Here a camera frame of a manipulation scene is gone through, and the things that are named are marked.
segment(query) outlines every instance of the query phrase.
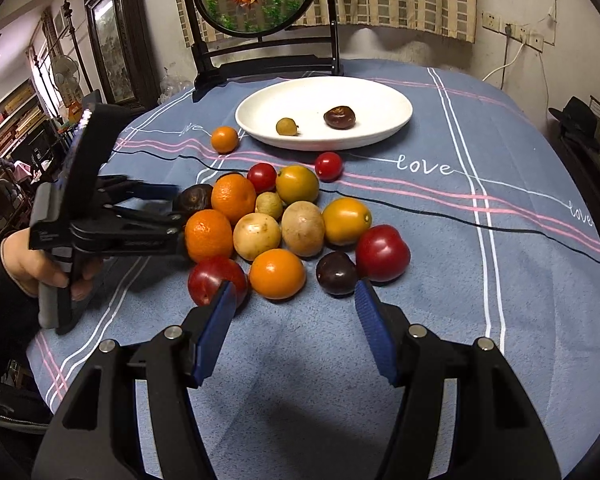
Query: oval plate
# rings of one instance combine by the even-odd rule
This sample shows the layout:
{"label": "oval plate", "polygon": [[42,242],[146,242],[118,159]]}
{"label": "oval plate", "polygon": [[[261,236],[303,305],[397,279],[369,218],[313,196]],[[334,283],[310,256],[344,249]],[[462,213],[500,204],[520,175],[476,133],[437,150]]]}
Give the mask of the oval plate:
{"label": "oval plate", "polygon": [[[324,122],[326,111],[348,106],[356,114],[349,130]],[[413,115],[411,102],[389,86],[355,77],[322,76],[283,81],[251,94],[235,111],[235,121],[251,137],[277,148],[303,152],[350,150],[392,136]],[[280,136],[284,118],[298,125],[298,135]]]}

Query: human hand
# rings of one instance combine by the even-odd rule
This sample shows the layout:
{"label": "human hand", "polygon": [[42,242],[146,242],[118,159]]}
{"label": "human hand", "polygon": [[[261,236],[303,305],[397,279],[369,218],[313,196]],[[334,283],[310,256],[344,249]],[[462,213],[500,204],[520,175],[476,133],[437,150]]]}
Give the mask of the human hand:
{"label": "human hand", "polygon": [[[58,288],[69,285],[69,277],[44,251],[29,249],[28,228],[3,240],[0,257],[7,274],[30,296],[38,295],[38,282]],[[91,259],[84,265],[82,279],[71,285],[72,300],[80,301],[87,297],[93,287],[93,278],[101,268],[102,259],[99,258]]]}

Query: window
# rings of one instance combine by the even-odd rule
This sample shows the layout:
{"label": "window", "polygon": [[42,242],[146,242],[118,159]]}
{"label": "window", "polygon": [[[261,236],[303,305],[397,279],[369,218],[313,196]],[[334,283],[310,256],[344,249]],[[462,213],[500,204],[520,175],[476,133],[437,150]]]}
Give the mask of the window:
{"label": "window", "polygon": [[55,115],[56,110],[60,111],[62,103],[62,98],[58,93],[58,90],[54,87],[51,78],[49,77],[49,70],[51,69],[51,58],[47,55],[48,49],[46,48],[46,43],[42,46],[40,53],[38,54],[38,59],[40,60],[40,72],[42,72],[42,79],[40,79],[40,74],[36,68],[33,68],[33,82],[42,97],[42,100],[45,102],[45,108],[48,110],[49,114]]}

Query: black hat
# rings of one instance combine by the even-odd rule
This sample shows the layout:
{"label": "black hat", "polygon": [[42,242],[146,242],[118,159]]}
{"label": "black hat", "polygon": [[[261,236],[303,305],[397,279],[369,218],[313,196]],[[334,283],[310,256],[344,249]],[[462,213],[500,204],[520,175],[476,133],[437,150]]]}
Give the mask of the black hat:
{"label": "black hat", "polygon": [[578,140],[589,148],[600,150],[600,145],[595,139],[598,118],[586,103],[577,97],[572,97],[563,111],[549,108],[549,112],[560,121],[560,125],[564,127],[571,139]]}

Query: electrical socket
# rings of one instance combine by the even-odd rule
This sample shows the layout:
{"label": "electrical socket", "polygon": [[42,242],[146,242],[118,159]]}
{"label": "electrical socket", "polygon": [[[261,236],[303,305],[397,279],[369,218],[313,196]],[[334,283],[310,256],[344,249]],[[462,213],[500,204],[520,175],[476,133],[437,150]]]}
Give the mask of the electrical socket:
{"label": "electrical socket", "polygon": [[493,30],[494,32],[500,32],[500,16],[490,12],[483,12],[482,26],[489,30]]}
{"label": "electrical socket", "polygon": [[526,37],[526,44],[538,52],[544,51],[544,36],[539,32],[532,30]]}
{"label": "electrical socket", "polygon": [[511,37],[514,40],[519,41],[520,43],[526,43],[526,38],[528,38],[528,36],[529,33],[527,28],[511,23]]}

